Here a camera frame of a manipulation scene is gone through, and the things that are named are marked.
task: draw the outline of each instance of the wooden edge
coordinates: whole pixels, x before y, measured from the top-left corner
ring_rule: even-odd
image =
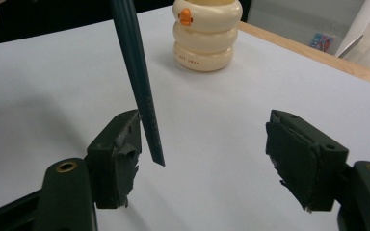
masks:
[[[297,54],[306,56],[314,61],[329,65],[333,68],[336,68],[338,70],[341,70],[343,72],[346,72],[348,74],[354,75],[360,79],[370,82],[370,68],[368,67],[337,58],[333,55],[321,52],[309,46],[305,46],[294,40],[278,36],[276,34],[252,26],[242,21],[239,22],[238,27],[240,31],[243,31],[260,39],[267,40],[275,45],[286,48]]]

